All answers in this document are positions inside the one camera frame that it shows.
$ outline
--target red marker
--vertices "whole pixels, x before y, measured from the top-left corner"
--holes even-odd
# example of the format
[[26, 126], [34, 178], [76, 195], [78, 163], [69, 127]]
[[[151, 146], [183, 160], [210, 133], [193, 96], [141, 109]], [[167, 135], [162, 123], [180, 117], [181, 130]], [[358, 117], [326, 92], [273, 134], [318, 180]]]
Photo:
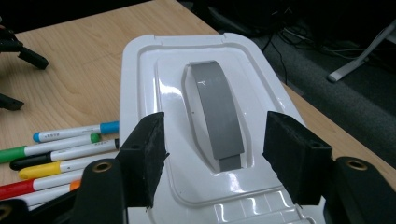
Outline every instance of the red marker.
[[59, 175], [50, 175], [38, 179], [28, 179], [14, 184], [0, 187], [0, 200], [12, 198], [15, 196], [32, 193], [42, 189], [49, 189], [65, 184], [82, 177], [83, 169], [66, 172]]

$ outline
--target green marker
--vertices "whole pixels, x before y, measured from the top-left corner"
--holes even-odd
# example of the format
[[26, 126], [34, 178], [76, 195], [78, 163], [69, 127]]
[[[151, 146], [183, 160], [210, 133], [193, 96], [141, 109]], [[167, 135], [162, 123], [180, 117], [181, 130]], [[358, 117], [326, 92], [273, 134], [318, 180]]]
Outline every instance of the green marker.
[[77, 137], [65, 138], [58, 141], [41, 143], [33, 146], [13, 147], [0, 150], [0, 163], [13, 161], [32, 155], [42, 154], [50, 151], [56, 151], [69, 147], [79, 147], [100, 141], [97, 133], [86, 134]]

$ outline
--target table surface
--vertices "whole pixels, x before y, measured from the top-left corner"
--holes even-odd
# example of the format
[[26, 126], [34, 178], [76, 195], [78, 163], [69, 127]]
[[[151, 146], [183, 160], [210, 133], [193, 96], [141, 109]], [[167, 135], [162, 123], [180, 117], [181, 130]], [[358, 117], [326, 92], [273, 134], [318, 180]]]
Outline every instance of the table surface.
[[[157, 0], [17, 34], [49, 66], [38, 70], [18, 53], [0, 55], [0, 92], [25, 102], [20, 111], [0, 109], [0, 148], [33, 145], [32, 134], [39, 131], [118, 120], [122, 52], [149, 34], [218, 33], [177, 1]], [[308, 129], [333, 147], [334, 158], [368, 161], [396, 189], [395, 169], [284, 87]], [[0, 185], [21, 181], [8, 163], [0, 164], [0, 173]]]

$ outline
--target gray plastic part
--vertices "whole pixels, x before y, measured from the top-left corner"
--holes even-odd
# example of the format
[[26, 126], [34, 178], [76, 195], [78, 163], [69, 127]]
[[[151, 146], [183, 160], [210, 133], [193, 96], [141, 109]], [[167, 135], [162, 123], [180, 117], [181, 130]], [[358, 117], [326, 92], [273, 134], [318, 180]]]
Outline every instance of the gray plastic part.
[[233, 96], [220, 65], [217, 62], [191, 63], [214, 159], [220, 171], [241, 168], [240, 154], [244, 145]]

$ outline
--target gray carpet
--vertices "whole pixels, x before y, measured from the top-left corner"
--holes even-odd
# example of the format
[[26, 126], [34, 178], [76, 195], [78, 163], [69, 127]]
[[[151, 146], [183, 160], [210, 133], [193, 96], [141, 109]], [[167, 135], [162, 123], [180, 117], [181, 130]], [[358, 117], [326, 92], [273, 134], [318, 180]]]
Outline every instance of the gray carpet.
[[[191, 9], [190, 2], [181, 3]], [[252, 40], [263, 49], [269, 37]], [[277, 34], [271, 42], [263, 53], [279, 79], [396, 168], [396, 74], [367, 63], [331, 83], [327, 75], [350, 62], [349, 59], [298, 49]]]

